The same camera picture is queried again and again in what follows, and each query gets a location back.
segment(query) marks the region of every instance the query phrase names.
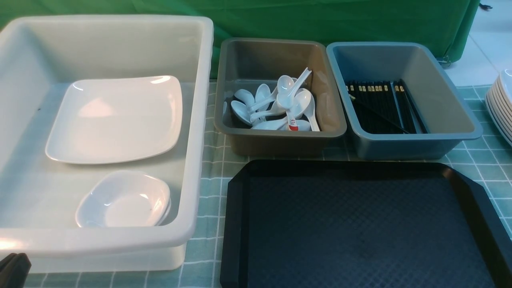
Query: floor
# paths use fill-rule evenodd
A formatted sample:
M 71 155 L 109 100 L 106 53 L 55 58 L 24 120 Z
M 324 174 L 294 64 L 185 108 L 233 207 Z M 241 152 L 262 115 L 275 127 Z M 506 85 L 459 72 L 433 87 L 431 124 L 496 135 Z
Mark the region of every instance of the floor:
M 499 71 L 512 68 L 512 1 L 482 3 L 493 9 L 478 9 L 462 58 L 446 68 L 455 86 L 489 85 Z

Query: plastic bin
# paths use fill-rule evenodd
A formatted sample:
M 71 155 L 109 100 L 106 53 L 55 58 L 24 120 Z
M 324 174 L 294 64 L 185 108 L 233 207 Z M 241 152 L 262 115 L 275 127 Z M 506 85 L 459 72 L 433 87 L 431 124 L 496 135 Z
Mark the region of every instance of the plastic bin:
M 316 101 L 320 132 L 252 130 L 233 114 L 230 102 L 238 89 L 254 94 L 265 83 L 273 90 L 281 75 L 298 77 L 306 67 L 312 70 L 305 85 Z M 232 150 L 239 155 L 316 156 L 329 140 L 347 130 L 325 46 L 317 42 L 252 38 L 224 41 L 215 106 L 215 127 L 226 134 Z
M 208 18 L 172 15 L 26 17 L 0 32 L 0 259 L 23 251 L 32 273 L 181 266 L 197 219 L 213 32 Z M 175 76 L 182 91 L 180 136 L 169 152 L 105 165 L 46 156 L 71 83 L 158 75 Z M 90 117 L 116 113 L 101 95 L 90 104 L 104 112 Z M 144 171 L 169 185 L 162 226 L 77 226 L 80 200 L 117 170 Z
M 357 155 L 366 160 L 439 159 L 482 127 L 432 53 L 415 43 L 332 43 L 327 55 L 352 127 Z M 356 117 L 346 80 L 403 79 L 429 134 L 370 134 Z

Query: chopstick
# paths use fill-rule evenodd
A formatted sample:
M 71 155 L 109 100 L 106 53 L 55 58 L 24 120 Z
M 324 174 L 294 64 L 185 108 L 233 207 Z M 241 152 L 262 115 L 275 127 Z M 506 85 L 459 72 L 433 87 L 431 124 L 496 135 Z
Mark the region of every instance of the chopstick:
M 377 111 L 373 110 L 372 108 L 368 107 L 365 103 L 363 103 L 362 101 L 358 100 L 356 97 L 350 95 L 350 99 L 352 100 L 352 102 L 356 103 L 359 105 L 359 107 L 364 107 L 366 110 L 372 112 L 374 115 L 384 119 L 386 122 L 390 123 L 391 125 L 393 125 L 394 127 L 396 127 L 397 129 L 399 129 L 400 131 L 406 133 L 406 134 L 410 134 L 408 131 L 406 131 L 404 128 L 398 126 L 397 124 L 391 122 L 389 119 L 387 119 L 386 117 L 382 116 L 380 113 L 378 113 Z

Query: green backdrop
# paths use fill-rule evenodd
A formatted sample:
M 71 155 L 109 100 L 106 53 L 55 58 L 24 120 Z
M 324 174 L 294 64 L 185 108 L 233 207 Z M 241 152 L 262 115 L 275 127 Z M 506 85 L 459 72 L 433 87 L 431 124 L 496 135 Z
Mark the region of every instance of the green backdrop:
M 0 28 L 29 15 L 200 15 L 215 24 L 212 77 L 229 37 L 399 41 L 458 60 L 479 0 L 1 0 Z

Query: spoon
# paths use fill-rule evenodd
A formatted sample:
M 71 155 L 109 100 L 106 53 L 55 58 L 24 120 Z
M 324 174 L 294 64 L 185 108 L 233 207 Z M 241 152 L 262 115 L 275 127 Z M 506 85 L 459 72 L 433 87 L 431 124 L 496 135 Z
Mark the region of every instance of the spoon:
M 295 83 L 297 81 L 297 78 L 293 78 L 292 77 L 292 80 L 293 80 L 293 83 Z M 277 95 L 278 95 L 278 87 L 276 86 L 274 88 L 274 91 L 272 91 L 272 93 L 270 94 L 270 96 L 266 99 L 264 99 L 263 101 L 259 101 L 259 100 L 256 100 L 256 102 L 254 103 L 254 105 L 250 106 L 249 107 L 249 110 L 248 112 L 249 113 L 252 113 L 252 112 L 255 112 L 256 110 L 258 110 L 259 108 L 261 108 L 262 106 L 266 105 L 266 104 L 269 104 L 273 101 L 275 101 L 275 99 L 277 98 Z
M 260 117 L 265 117 L 265 116 L 277 116 L 277 115 L 281 115 L 285 112 L 285 110 L 278 105 L 278 102 L 274 102 L 274 104 L 272 104 L 272 107 L 270 107 L 270 110 L 268 111 L 262 111 L 262 112 L 256 112 L 256 113 L 253 113 L 251 114 L 250 116 L 250 121 L 251 122 L 254 122 L 256 119 L 260 118 Z
M 311 93 L 300 93 L 297 94 L 295 97 L 295 100 L 293 101 L 293 106 L 290 109 L 290 112 L 292 116 L 295 118 L 302 117 L 302 114 L 306 110 L 306 108 L 309 105 L 309 102 L 311 101 Z M 272 121 L 266 121 L 261 122 L 257 125 L 254 125 L 252 129 L 261 129 L 261 130 L 277 130 L 281 128 L 282 126 L 286 125 L 288 122 L 288 117 L 284 117 L 282 119 L 278 120 L 272 120 Z
M 266 97 L 265 99 L 260 101 L 258 98 L 256 98 L 256 103 L 251 105 L 251 106 L 249 106 L 247 111 L 249 113 L 255 112 L 256 110 L 259 111 L 262 107 L 265 107 L 265 105 L 267 105 L 266 107 L 268 108 L 268 105 L 271 102 L 275 101 L 277 95 L 278 95 L 278 88 L 276 87 L 276 88 L 274 88 L 274 91 L 272 91 L 272 93 L 268 97 Z
M 278 95 L 276 102 L 281 108 L 285 109 L 288 118 L 288 126 L 292 131 L 298 130 L 295 117 L 293 117 L 293 114 L 290 112 L 293 105 L 293 98 L 309 74 L 311 74 L 311 71 L 306 68 L 295 83 L 288 75 L 283 75 L 278 79 Z
M 245 90 L 245 89 L 239 89 L 234 93 L 234 96 L 236 99 L 242 101 L 245 106 L 251 106 L 254 105 L 254 96 L 251 92 Z
M 297 120 L 297 126 L 299 131 L 311 131 L 311 125 L 306 120 Z M 286 131 L 286 125 L 283 125 L 279 130 Z
M 318 126 L 318 123 L 316 122 L 315 117 L 315 99 L 311 96 L 311 102 L 309 102 L 308 107 L 304 111 L 304 116 L 308 118 L 308 121 L 311 125 L 312 131 L 320 131 L 320 127 Z
M 270 88 L 267 84 L 261 84 L 258 89 L 256 90 L 256 95 L 254 97 L 255 101 L 263 101 L 266 98 L 269 98 L 272 94 L 270 93 Z M 267 111 L 268 106 L 270 105 L 270 102 L 267 104 L 264 104 L 260 108 L 258 108 L 258 112 Z M 267 119 L 265 117 L 260 118 L 261 121 L 266 121 Z
M 233 100 L 231 101 L 231 108 L 234 111 L 234 114 L 240 119 L 243 123 L 252 126 L 252 122 L 250 121 L 249 113 L 247 113 L 247 106 L 240 101 Z

